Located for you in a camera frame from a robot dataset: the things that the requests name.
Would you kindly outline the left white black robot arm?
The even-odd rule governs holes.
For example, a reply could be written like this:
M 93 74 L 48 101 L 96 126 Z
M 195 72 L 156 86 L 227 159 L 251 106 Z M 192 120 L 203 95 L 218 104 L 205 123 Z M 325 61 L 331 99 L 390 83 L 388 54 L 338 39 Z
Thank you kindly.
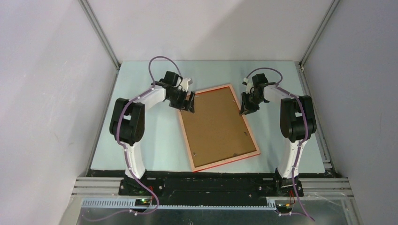
M 145 112 L 158 103 L 169 101 L 169 106 L 179 111 L 195 112 L 195 92 L 189 91 L 191 78 L 183 78 L 167 71 L 164 78 L 133 99 L 118 98 L 115 102 L 109 132 L 123 148 L 127 169 L 133 178 L 130 189 L 137 195 L 148 191 L 148 182 L 142 179 L 146 172 L 140 141 L 145 132 Z

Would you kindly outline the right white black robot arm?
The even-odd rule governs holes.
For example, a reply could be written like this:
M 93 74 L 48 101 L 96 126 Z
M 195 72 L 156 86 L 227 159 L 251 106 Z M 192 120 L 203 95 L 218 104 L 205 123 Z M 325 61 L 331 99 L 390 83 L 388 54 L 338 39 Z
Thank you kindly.
M 312 98 L 297 96 L 283 89 L 275 82 L 269 82 L 265 74 L 256 74 L 241 94 L 240 115 L 259 110 L 260 103 L 274 102 L 280 106 L 280 130 L 285 138 L 285 151 L 275 170 L 273 190 L 279 196 L 287 195 L 299 183 L 299 163 L 303 149 L 311 135 L 317 130 Z

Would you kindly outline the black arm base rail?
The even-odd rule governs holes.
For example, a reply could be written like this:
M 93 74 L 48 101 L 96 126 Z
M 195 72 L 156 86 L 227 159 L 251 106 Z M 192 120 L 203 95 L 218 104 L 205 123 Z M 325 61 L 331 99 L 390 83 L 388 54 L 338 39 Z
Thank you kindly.
M 217 173 L 147 171 L 140 186 L 124 171 L 90 170 L 87 177 L 120 177 L 118 194 L 139 196 L 140 204 L 189 206 L 263 206 L 269 197 L 303 197 L 301 181 L 297 188 L 275 189 L 274 173 Z

